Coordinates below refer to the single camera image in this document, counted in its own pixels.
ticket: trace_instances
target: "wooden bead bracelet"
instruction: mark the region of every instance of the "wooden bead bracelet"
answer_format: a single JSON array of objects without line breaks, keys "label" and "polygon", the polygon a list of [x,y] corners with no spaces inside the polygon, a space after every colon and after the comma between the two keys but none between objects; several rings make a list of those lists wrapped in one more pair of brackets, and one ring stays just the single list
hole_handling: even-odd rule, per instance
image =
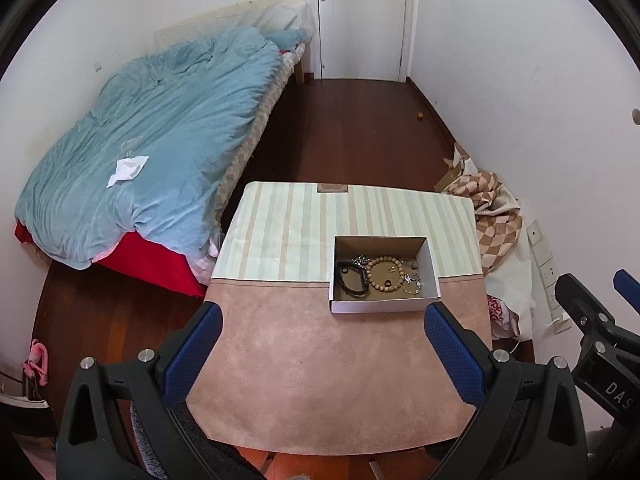
[{"label": "wooden bead bracelet", "polygon": [[[400,279],[395,285],[392,284],[391,280],[386,280],[384,285],[380,285],[373,280],[371,269],[373,269],[377,264],[381,264],[383,262],[393,263],[396,266],[396,269],[400,272]],[[367,280],[369,280],[371,286],[380,292],[395,292],[401,288],[404,283],[404,269],[402,268],[402,263],[398,258],[394,258],[392,256],[380,256],[379,258],[374,258],[365,265],[364,270],[367,273]]]}]

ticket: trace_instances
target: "white door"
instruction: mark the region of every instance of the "white door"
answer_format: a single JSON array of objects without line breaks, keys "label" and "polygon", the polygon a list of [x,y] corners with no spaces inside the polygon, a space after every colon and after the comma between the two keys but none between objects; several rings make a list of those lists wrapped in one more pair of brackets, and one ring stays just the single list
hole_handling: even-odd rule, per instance
[{"label": "white door", "polygon": [[319,0],[322,78],[398,81],[406,0]]}]

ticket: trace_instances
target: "bed leg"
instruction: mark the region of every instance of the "bed leg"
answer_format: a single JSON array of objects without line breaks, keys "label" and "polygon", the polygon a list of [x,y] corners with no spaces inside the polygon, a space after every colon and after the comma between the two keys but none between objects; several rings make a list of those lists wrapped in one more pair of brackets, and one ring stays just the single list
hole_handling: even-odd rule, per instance
[{"label": "bed leg", "polygon": [[302,85],[305,82],[305,73],[302,69],[302,61],[299,61],[293,69],[296,74],[296,84]]}]

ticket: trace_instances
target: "white paper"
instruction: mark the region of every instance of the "white paper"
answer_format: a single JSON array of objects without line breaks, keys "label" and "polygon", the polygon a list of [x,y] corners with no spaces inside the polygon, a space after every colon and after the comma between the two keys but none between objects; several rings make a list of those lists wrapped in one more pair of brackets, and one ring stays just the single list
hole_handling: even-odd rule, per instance
[{"label": "white paper", "polygon": [[133,180],[146,164],[148,156],[121,158],[116,162],[116,172],[109,177],[107,187],[113,186],[119,180]]}]

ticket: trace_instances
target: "pink toy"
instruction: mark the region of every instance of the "pink toy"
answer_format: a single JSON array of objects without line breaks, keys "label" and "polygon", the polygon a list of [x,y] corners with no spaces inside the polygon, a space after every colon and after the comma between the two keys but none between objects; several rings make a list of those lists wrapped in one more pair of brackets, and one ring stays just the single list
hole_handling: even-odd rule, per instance
[{"label": "pink toy", "polygon": [[40,341],[34,339],[33,341],[31,341],[31,351],[29,352],[29,358],[22,365],[24,374],[28,378],[34,379],[36,377],[36,372],[39,373],[40,380],[38,381],[38,384],[40,386],[45,386],[47,384],[48,368],[49,353],[47,352],[47,348]]}]

